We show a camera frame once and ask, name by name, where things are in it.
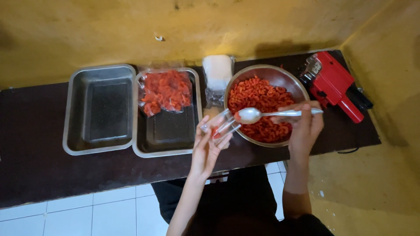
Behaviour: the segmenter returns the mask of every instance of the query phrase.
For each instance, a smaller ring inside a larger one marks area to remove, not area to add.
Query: handle of label gun
[[[363,114],[357,109],[357,107],[350,101],[347,96],[342,97],[342,100],[337,103],[338,106],[343,109],[343,111],[351,118],[351,120],[355,123],[360,123],[364,116]]]

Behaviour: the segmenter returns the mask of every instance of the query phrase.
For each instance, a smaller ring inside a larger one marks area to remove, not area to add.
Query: stainless steel tray
[[[146,117],[140,111],[138,100],[139,73],[134,85],[134,118],[133,118],[133,150],[139,157],[161,157],[192,153],[195,138],[195,126],[202,119],[200,80],[195,70],[180,68],[186,71],[193,84],[192,105],[184,107],[182,113],[161,111]]]
[[[63,148],[71,155],[125,149],[133,129],[133,84],[128,64],[81,68],[68,84]]]

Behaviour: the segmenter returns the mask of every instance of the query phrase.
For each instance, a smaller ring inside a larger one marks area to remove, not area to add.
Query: dark bench top
[[[340,51],[331,52],[346,68]],[[283,67],[299,75],[311,54],[235,63],[235,73],[255,65]],[[201,67],[193,67],[205,84]],[[132,148],[70,156],[63,147],[68,83],[0,92],[0,208],[95,193],[187,176],[191,155],[141,158]],[[205,107],[205,93],[202,87]],[[338,107],[324,114],[325,128],[312,155],[380,144],[367,112],[354,124]],[[214,171],[243,168],[289,159],[287,147],[260,147],[235,133],[220,153]]]

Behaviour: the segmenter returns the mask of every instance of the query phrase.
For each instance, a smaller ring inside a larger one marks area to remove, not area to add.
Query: spoon
[[[311,108],[312,115],[324,113],[322,110],[317,108]],[[238,111],[235,114],[235,119],[237,122],[242,124],[253,124],[261,119],[263,116],[269,115],[280,115],[280,116],[301,116],[302,111],[295,111],[295,110],[286,110],[286,111],[279,111],[279,112],[272,112],[272,113],[261,113],[260,110],[256,108],[245,108]]]

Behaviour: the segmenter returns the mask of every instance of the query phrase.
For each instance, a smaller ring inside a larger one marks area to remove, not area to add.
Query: tiled floor
[[[266,165],[283,219],[283,162]],[[163,236],[168,224],[150,184],[0,210],[1,236]]]

